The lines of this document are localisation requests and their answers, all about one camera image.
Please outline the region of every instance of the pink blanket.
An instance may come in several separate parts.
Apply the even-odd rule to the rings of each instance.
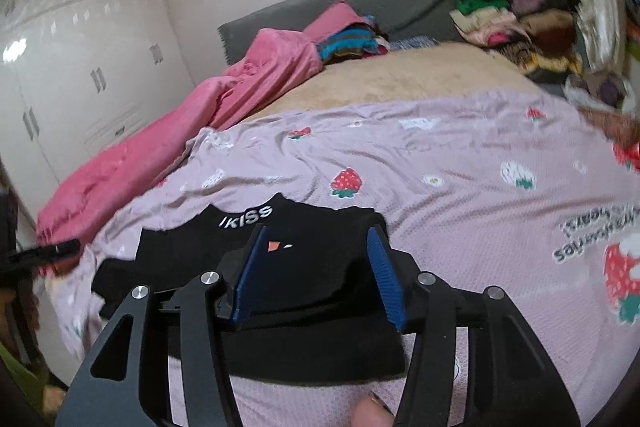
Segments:
[[[262,29],[246,56],[201,83],[184,102],[139,133],[100,153],[69,176],[38,214],[41,245],[82,243],[133,198],[158,183],[203,126],[225,130],[318,73],[316,47],[300,32]],[[53,267],[73,268],[74,259]]]

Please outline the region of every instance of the pink pillow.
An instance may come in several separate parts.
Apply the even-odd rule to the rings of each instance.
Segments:
[[[315,44],[341,32],[347,26],[364,23],[371,26],[371,21],[360,17],[346,1],[339,0],[329,6],[322,14],[302,32]]]

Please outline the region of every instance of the fingernail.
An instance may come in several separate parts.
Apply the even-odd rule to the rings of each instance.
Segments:
[[[370,399],[372,399],[378,406],[382,407],[382,409],[384,409],[385,411],[387,411],[389,414],[393,414],[391,412],[391,409],[389,409],[389,407],[386,405],[386,403],[384,403],[382,401],[382,399],[373,391],[369,391],[367,393],[367,396],[369,396]]]

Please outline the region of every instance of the bed sheet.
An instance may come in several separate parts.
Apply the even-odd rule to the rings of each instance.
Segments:
[[[640,176],[559,98],[492,91],[290,112],[224,132],[204,128],[190,147],[185,165],[164,184],[115,214],[56,292],[64,341],[78,357],[102,327],[102,300],[90,289],[102,260],[134,258],[143,227],[176,227],[209,203],[241,212],[276,192],[332,208],[372,206],[385,216],[392,247],[413,254],[422,269],[459,288],[505,288],[548,350],[584,425],[640,347],[639,296],[623,299],[614,282],[629,288],[638,276]],[[339,198],[331,183],[346,168],[362,185],[352,198]],[[604,274],[612,253],[624,267],[610,274],[614,279]],[[459,330],[450,424],[461,420],[465,403],[465,340]],[[413,339],[404,341],[409,354]],[[174,420],[186,425],[180,364],[170,362]],[[246,427],[346,427],[369,389],[395,410],[403,379],[232,384]]]
[[[444,42],[433,48],[331,64],[246,120],[289,110],[468,96],[491,89],[540,91],[506,58],[488,55],[469,44]]]

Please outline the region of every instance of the pile of clothes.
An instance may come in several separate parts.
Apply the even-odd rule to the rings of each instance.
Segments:
[[[450,12],[465,41],[500,54],[540,84],[582,73],[574,50],[580,0],[461,0]]]

